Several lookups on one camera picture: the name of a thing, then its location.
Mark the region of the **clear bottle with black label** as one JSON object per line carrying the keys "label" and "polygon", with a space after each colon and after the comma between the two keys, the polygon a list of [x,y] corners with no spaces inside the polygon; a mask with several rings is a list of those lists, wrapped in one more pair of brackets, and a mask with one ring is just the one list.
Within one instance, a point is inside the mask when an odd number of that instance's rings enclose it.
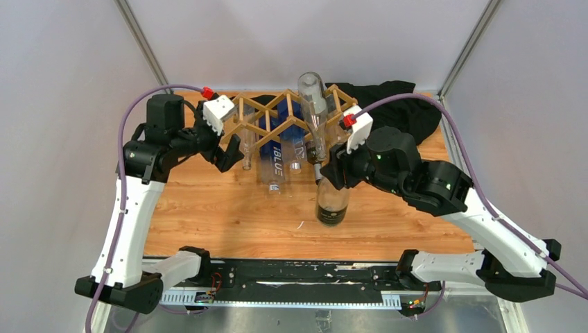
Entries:
{"label": "clear bottle with black label", "polygon": [[315,205],[317,220],[327,227],[341,224],[347,213],[349,197],[348,188],[337,189],[328,179],[321,179],[318,183]]}

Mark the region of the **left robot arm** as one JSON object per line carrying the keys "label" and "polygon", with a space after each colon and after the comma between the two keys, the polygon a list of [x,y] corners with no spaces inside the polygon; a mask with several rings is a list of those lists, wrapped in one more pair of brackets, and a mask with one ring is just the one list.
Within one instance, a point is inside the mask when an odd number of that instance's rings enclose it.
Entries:
{"label": "left robot arm", "polygon": [[151,220],[171,170],[195,155],[220,172],[243,158],[240,139],[221,146],[223,124],[235,111],[225,95],[205,94],[197,105],[177,94],[156,94],[146,103],[146,120],[119,151],[116,197],[103,249],[92,272],[76,280],[74,291],[129,309],[151,313],[165,291],[188,280],[197,287],[217,287],[207,250],[183,246],[150,266],[143,255]]}

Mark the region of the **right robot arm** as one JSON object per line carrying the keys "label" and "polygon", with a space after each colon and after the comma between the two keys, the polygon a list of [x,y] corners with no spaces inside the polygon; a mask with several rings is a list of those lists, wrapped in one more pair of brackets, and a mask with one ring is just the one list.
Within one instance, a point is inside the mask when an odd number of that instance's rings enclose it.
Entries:
{"label": "right robot arm", "polygon": [[473,180],[456,165],[421,157],[412,135],[393,127],[371,132],[355,149],[337,144],[321,174],[336,189],[365,182],[400,197],[410,207],[458,226],[482,249],[460,255],[405,250],[396,267],[404,289],[427,282],[460,282],[486,288],[511,302],[552,296],[556,276],[547,269],[561,245],[536,239],[513,222],[500,222],[484,206]]}

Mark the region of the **clear bottle with silver label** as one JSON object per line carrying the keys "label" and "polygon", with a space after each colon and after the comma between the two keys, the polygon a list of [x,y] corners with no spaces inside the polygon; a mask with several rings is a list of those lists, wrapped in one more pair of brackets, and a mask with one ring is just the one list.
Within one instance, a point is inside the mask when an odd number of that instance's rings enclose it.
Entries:
{"label": "clear bottle with silver label", "polygon": [[303,73],[297,81],[301,112],[312,136],[318,161],[327,159],[327,102],[323,96],[321,77],[312,71]]}

